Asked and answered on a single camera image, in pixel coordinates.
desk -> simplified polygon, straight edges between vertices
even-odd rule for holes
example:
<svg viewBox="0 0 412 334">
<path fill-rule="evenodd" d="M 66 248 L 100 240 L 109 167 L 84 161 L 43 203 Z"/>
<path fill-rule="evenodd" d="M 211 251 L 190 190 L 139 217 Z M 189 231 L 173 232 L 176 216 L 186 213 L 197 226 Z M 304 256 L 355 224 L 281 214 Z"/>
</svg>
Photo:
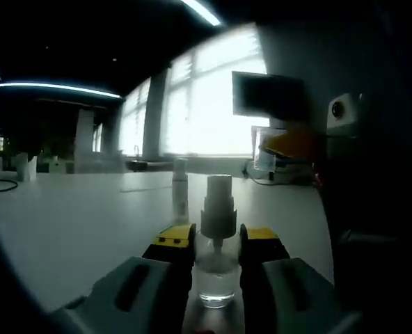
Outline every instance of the desk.
<svg viewBox="0 0 412 334">
<path fill-rule="evenodd" d="M 14 178 L 15 173 L 0 172 Z M 38 174 L 0 193 L 0 241 L 18 276 L 46 311 L 87 292 L 130 256 L 141 256 L 170 224 L 172 173 Z M 207 176 L 189 174 L 189 211 L 200 225 Z M 268 226 L 292 257 L 333 282 L 324 208 L 316 189 L 233 179 L 237 224 Z"/>
</svg>

clear glass bottle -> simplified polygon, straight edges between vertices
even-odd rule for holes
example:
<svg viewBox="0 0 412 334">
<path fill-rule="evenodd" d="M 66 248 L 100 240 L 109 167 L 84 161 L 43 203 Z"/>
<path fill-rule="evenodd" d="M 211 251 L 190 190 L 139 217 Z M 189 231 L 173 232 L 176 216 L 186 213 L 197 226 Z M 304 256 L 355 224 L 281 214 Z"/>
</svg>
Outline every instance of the clear glass bottle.
<svg viewBox="0 0 412 334">
<path fill-rule="evenodd" d="M 223 308 L 234 297 L 239 283 L 239 235 L 232 197 L 232 178 L 207 179 L 205 209 L 196 235 L 195 275 L 198 294 L 207 308 Z"/>
</svg>

fluorescent light strip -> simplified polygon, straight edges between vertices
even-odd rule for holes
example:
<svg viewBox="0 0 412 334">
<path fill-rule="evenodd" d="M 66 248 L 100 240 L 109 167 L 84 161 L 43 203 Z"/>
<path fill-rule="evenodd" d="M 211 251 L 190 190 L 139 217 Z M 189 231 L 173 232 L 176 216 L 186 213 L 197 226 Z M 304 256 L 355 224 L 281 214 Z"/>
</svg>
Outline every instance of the fluorescent light strip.
<svg viewBox="0 0 412 334">
<path fill-rule="evenodd" d="M 75 90 L 75 91 L 78 91 L 78 92 L 109 96 L 109 97 L 114 97 L 116 99 L 121 98 L 121 96 L 119 96 L 119 95 L 106 93 L 106 92 L 101 92 L 99 90 L 79 88 L 79 87 L 71 87 L 71 86 L 63 86 L 63 85 L 53 85 L 51 83 L 35 83 L 35 82 L 9 82 L 9 83 L 3 83 L 3 84 L 0 83 L 0 87 L 13 87 L 13 86 L 58 88 L 58 89 Z"/>
<path fill-rule="evenodd" d="M 219 19 L 217 19 L 210 11 L 208 11 L 202 4 L 198 3 L 196 0 L 181 0 L 186 5 L 191 7 L 194 11 L 196 11 L 203 19 L 208 21 L 213 26 L 218 26 L 220 23 Z"/>
</svg>

black cable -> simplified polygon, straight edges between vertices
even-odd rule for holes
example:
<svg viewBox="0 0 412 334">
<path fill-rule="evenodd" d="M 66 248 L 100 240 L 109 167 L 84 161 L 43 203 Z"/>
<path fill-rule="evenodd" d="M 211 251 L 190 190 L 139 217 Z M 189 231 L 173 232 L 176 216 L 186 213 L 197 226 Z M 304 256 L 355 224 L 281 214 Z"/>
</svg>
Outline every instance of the black cable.
<svg viewBox="0 0 412 334">
<path fill-rule="evenodd" d="M 11 186 L 11 187 L 8 187 L 8 188 L 5 188 L 5 189 L 0 189 L 0 193 L 16 189 L 19 186 L 19 184 L 16 181 L 12 181 L 12 180 L 0 179 L 0 182 L 8 182 L 8 183 L 14 184 L 14 186 Z"/>
</svg>

dark ceiling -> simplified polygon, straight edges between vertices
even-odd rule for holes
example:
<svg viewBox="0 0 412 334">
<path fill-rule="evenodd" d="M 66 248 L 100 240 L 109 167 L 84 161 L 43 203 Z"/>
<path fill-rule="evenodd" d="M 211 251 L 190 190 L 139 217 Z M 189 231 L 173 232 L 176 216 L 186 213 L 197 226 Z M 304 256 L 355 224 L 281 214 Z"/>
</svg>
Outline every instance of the dark ceiling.
<svg viewBox="0 0 412 334">
<path fill-rule="evenodd" d="M 0 78 L 72 84 L 126 95 L 190 47 L 246 22 L 347 10 L 295 1 L 200 0 L 212 26 L 180 0 L 0 1 Z"/>
</svg>

